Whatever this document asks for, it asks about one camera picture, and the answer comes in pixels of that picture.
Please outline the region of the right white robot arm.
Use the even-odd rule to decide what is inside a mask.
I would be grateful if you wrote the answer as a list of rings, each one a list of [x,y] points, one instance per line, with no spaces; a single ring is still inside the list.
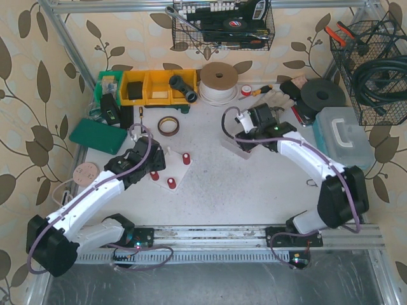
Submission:
[[[360,216],[368,211],[369,202],[362,170],[358,166],[338,163],[310,144],[297,128],[278,122],[267,104],[238,110],[236,121],[242,132],[232,139],[243,151],[263,146],[279,153],[304,170],[316,186],[319,198],[315,208],[291,217],[287,225],[300,235],[325,228],[347,227],[354,221],[352,232],[361,230]]]

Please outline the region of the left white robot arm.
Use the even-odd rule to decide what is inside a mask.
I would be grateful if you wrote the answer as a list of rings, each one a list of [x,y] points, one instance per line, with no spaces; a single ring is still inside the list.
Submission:
[[[119,213],[106,217],[100,224],[85,224],[109,201],[138,183],[151,172],[166,168],[164,151],[159,142],[141,137],[133,148],[110,159],[99,176],[68,204],[47,217],[35,215],[27,225],[27,268],[36,261],[54,277],[66,273],[78,255],[104,245],[134,248],[140,251],[134,224]]]

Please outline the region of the large red spring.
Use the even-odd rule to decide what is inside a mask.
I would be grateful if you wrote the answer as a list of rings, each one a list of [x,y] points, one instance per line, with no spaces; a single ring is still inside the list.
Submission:
[[[149,174],[150,174],[150,177],[151,177],[151,179],[152,179],[153,181],[157,181],[157,180],[159,180],[159,178],[160,178],[160,176],[159,176],[159,174],[158,174],[157,171],[152,171],[152,172],[150,172]]]

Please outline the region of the short red spring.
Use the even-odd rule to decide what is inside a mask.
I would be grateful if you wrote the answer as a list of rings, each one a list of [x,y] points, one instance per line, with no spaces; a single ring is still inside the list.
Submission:
[[[183,163],[185,165],[189,165],[191,163],[191,158],[189,153],[184,153],[183,154]]]
[[[177,187],[177,184],[176,184],[176,181],[174,178],[168,178],[167,185],[168,185],[169,189],[175,189]]]

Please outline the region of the white peg base plate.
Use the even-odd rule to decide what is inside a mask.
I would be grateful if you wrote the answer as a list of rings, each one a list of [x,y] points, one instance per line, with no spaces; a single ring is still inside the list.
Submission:
[[[189,165],[185,165],[183,163],[183,154],[184,153],[179,153],[179,152],[173,151],[171,149],[171,147],[168,146],[165,149],[165,154],[164,154],[166,169],[158,172],[158,174],[160,176],[159,180],[153,181],[149,175],[149,181],[168,191],[175,192],[181,185],[181,182],[183,181],[187,171],[190,169],[190,166],[193,163],[193,159],[192,159],[191,155],[190,155],[191,163]],[[176,184],[177,184],[177,187],[175,189],[169,189],[169,187],[167,185],[168,178],[175,179]]]

